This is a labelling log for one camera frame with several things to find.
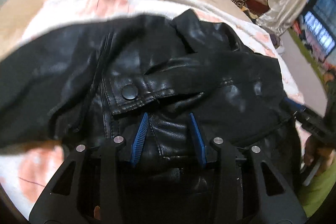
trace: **floor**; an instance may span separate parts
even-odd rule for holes
[[[5,1],[6,0],[0,0],[0,6]],[[293,75],[299,90],[303,93],[306,105],[320,115],[324,115],[327,100],[319,79],[305,58],[301,55],[299,48],[294,43],[290,34],[285,32],[281,39],[285,46],[285,53],[282,57]]]

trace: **snap button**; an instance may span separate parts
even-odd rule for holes
[[[125,99],[133,100],[138,96],[139,90],[135,85],[130,84],[123,87],[121,94]]]

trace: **black leather jacket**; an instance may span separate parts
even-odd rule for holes
[[[0,82],[1,146],[128,139],[147,112],[150,132],[137,168],[152,183],[188,177],[188,197],[208,202],[212,174],[191,179],[186,171],[195,158],[187,122],[193,113],[210,138],[221,134],[239,147],[258,143],[295,184],[300,140],[279,108],[285,93],[278,61],[253,53],[228,25],[201,22],[191,10],[172,21],[142,15],[53,30],[2,61]],[[119,158],[127,161],[129,154]]]

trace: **green folded cloth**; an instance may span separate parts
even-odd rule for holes
[[[336,160],[331,167],[317,177],[313,177],[310,184],[302,186],[298,198],[307,215],[311,217],[322,205],[331,188],[336,182]]]

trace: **metal pin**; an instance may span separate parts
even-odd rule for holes
[[[83,144],[77,145],[76,150],[78,152],[83,152],[85,150],[85,145]]]
[[[219,137],[216,137],[216,138],[213,139],[213,142],[216,143],[216,144],[222,144],[223,143],[223,139],[219,138]]]
[[[124,137],[122,136],[117,136],[113,139],[115,143],[122,143],[124,141]]]
[[[260,151],[261,151],[261,149],[260,149],[260,147],[259,146],[253,146],[252,148],[251,148],[251,150],[254,152],[254,153],[260,153]]]

